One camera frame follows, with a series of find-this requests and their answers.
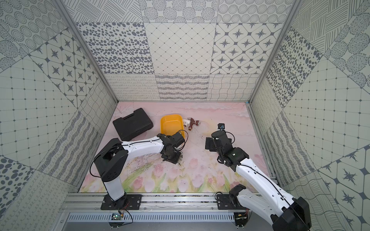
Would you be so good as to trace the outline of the yellow plastic storage box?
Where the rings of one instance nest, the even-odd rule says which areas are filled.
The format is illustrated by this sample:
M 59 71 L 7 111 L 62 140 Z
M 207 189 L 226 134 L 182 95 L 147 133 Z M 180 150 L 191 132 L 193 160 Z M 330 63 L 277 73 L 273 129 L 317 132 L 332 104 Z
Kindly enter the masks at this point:
M 165 135 L 174 135 L 180 132 L 185 138 L 183 118 L 178 114 L 166 115 L 161 118 L 161 133 Z

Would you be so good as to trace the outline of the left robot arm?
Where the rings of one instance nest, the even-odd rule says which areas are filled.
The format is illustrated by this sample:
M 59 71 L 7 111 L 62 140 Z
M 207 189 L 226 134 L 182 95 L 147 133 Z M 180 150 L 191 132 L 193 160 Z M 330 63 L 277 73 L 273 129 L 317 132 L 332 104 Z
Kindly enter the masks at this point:
M 174 135 L 160 133 L 140 141 L 120 141 L 114 138 L 96 155 L 92 163 L 98 171 L 98 178 L 103 182 L 109 199 L 117 202 L 126 194 L 120 175 L 127 162 L 138 157 L 160 154 L 163 161 L 177 164 L 187 141 L 181 131 Z

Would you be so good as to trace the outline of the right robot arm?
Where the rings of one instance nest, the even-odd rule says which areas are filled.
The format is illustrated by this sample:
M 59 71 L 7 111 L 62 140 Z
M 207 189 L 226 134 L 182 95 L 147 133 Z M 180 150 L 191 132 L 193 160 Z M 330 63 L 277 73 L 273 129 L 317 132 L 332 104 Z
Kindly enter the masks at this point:
M 227 132 L 218 130 L 206 138 L 205 148 L 218 153 L 217 161 L 245 178 L 260 194 L 238 184 L 228 195 L 216 195 L 219 209 L 246 209 L 268 222 L 275 231 L 308 231 L 310 208 L 302 197 L 295 198 L 273 182 L 239 147 L 233 147 Z

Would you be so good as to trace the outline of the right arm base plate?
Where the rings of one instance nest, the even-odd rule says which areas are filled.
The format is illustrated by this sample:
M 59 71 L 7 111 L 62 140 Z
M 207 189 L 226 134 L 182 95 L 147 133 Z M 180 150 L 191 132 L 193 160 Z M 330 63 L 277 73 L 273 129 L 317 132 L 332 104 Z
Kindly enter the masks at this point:
M 229 194 L 216 193 L 214 195 L 217 202 L 218 210 L 247 210 L 247 207 L 243 207 L 239 202 L 236 201 L 236 197 L 232 197 Z

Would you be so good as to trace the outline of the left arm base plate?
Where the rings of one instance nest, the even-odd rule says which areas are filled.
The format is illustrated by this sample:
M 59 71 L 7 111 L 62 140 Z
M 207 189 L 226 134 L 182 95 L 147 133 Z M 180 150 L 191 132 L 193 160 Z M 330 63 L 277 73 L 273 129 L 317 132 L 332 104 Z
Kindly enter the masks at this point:
M 123 197 L 114 201 L 111 197 L 106 194 L 101 210 L 139 210 L 143 195 L 142 194 L 125 194 Z

